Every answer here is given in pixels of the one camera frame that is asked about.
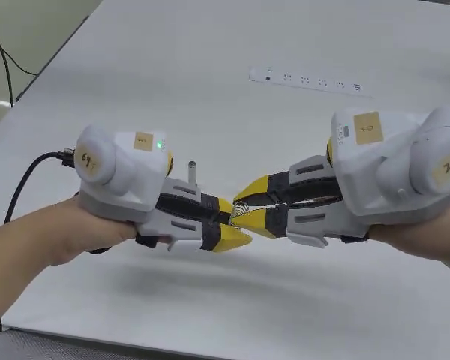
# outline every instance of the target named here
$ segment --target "hand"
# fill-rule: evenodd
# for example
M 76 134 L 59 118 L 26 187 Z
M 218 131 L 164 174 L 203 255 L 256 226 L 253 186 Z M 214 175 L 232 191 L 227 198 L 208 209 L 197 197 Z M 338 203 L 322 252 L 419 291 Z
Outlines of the hand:
M 43 208 L 36 215 L 53 224 L 52 265 L 68 263 L 84 251 L 109 248 L 137 235 L 134 225 L 104 220 L 78 206 L 76 197 Z

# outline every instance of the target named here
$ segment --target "floor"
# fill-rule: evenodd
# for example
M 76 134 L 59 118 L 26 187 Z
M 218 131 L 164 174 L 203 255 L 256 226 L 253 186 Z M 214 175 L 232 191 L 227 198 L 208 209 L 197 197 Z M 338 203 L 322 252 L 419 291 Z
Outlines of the floor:
M 0 43 L 23 68 L 37 73 L 100 3 L 101 0 L 0 0 Z M 11 61 L 9 65 L 13 93 L 17 96 L 33 76 L 18 70 Z M 9 109 L 8 99 L 0 58 L 0 120 Z

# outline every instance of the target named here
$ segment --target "metal spring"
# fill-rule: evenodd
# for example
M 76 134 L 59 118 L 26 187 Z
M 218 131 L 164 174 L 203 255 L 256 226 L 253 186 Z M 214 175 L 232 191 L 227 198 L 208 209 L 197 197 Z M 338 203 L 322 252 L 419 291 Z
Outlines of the metal spring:
M 250 207 L 245 202 L 237 202 L 232 207 L 232 213 L 230 214 L 230 222 L 229 225 L 232 227 L 237 227 L 233 224 L 233 218 L 236 218 L 237 216 L 247 214 L 250 211 Z

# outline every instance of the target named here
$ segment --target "white power strip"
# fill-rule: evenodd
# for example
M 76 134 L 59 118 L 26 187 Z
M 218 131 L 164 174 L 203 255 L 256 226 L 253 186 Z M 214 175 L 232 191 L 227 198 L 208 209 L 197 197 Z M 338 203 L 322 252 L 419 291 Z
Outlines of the white power strip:
M 362 82 L 350 82 L 345 79 L 316 76 L 311 71 L 288 71 L 274 67 L 251 67 L 249 77 L 250 80 L 259 83 L 374 98 Z

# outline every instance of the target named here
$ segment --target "white table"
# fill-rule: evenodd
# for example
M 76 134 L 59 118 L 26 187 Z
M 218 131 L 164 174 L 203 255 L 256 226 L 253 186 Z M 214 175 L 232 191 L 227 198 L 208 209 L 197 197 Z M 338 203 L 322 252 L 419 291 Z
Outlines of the white table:
M 323 69 L 376 99 L 248 80 L 250 66 Z M 173 176 L 197 162 L 231 199 L 323 154 L 348 106 L 450 102 L 450 7 L 418 1 L 104 1 L 0 124 L 0 223 L 26 167 L 95 123 L 159 128 Z M 16 216 L 72 195 L 50 161 Z M 49 268 L 4 317 L 19 329 L 237 360 L 450 359 L 450 270 L 384 244 L 325 250 L 255 237 L 224 254 L 133 241 Z

